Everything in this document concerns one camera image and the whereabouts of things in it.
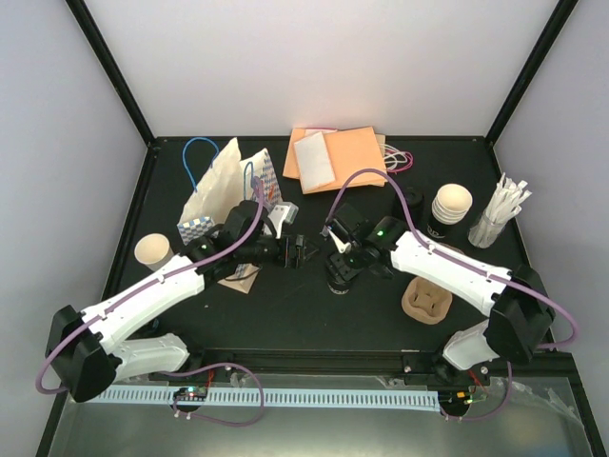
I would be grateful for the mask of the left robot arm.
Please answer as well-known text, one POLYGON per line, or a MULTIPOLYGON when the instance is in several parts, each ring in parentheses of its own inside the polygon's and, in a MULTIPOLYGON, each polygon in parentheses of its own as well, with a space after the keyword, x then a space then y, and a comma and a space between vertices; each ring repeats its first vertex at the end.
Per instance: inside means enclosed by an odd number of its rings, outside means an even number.
POLYGON ((242 201, 226 220, 188 242, 148 277, 81 311, 65 306, 52 317, 45 368, 60 390, 77 403, 113 383, 152 372, 175 372, 184 380, 204 369, 203 354, 177 335, 132 339, 132 334, 173 306, 232 276, 238 266, 300 268, 318 252, 302 234, 288 229, 296 210, 279 204, 267 210, 242 201))

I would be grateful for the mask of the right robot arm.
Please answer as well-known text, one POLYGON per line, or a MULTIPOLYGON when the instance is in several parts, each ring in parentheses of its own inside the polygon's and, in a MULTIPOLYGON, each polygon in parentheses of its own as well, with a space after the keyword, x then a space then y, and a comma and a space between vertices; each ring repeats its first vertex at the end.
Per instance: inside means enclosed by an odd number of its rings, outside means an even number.
POLYGON ((446 289, 483 315, 482 322, 456 332, 433 359, 434 375, 445 384, 497 358, 529 363, 554 321, 533 269, 486 265, 434 243, 401 219, 385 216, 373 224, 342 205, 326 221, 323 235, 336 248, 326 260, 326 272, 328 284, 338 292, 349 291, 366 269, 387 279, 399 271, 446 289))

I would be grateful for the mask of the stack of paper cups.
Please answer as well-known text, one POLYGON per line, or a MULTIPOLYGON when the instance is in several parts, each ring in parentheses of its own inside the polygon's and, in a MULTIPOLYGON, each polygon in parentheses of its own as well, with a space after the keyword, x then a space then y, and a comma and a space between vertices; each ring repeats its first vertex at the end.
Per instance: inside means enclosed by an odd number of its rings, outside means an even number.
POLYGON ((444 238, 465 217, 472 205, 473 196, 466 187, 443 185, 432 201, 427 233, 436 239, 444 238))

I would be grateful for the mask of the blue checkered paper bag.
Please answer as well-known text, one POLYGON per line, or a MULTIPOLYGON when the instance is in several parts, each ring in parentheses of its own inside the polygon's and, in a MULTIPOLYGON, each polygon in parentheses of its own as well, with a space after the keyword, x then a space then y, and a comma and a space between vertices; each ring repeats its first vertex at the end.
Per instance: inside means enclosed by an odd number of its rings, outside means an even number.
POLYGON ((243 159, 233 138, 217 149, 211 165, 184 204, 177 224, 189 269, 175 278, 197 291, 219 282, 241 283, 249 267, 280 262, 280 239, 264 234, 268 214, 282 201, 269 153, 243 159))

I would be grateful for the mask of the brown cardboard cup carrier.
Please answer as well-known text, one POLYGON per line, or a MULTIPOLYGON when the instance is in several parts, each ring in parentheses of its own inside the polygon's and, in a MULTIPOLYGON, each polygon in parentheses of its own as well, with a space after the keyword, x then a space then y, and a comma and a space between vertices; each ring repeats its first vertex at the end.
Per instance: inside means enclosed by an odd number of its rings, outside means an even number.
POLYGON ((433 326, 444 320, 452 302, 450 291, 417 276, 403 294, 402 309, 412 319, 433 326))

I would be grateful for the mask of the black sleeved paper cup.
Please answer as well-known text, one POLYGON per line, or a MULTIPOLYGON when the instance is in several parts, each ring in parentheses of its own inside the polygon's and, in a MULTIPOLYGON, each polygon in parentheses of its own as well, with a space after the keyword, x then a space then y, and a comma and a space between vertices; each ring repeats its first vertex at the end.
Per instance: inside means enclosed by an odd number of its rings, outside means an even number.
POLYGON ((337 295, 345 295, 351 289, 351 283, 350 282, 339 283, 339 282, 334 282, 334 281, 328 281, 327 285, 328 285, 330 291, 332 293, 334 293, 334 294, 337 294, 337 295))

